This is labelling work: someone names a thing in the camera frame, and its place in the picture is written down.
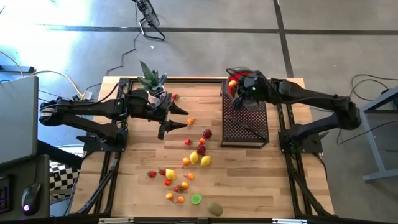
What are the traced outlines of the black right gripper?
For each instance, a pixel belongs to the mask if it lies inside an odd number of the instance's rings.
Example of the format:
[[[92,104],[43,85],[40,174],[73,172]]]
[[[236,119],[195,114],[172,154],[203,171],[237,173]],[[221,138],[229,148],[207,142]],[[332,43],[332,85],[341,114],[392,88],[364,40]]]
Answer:
[[[246,72],[246,69],[227,68],[226,72],[238,78],[238,85],[232,106],[241,108],[259,108],[268,99],[268,80],[261,72]]]

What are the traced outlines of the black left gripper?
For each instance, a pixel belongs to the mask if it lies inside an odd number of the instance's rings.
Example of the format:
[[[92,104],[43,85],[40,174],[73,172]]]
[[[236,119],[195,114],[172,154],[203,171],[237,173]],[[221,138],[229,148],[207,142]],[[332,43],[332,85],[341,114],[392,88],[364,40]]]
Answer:
[[[187,124],[165,121],[167,114],[189,115],[188,111],[178,107],[171,93],[162,91],[152,96],[145,90],[132,91],[132,117],[161,122],[158,131],[158,139],[163,140],[165,133],[175,129],[187,127]]]

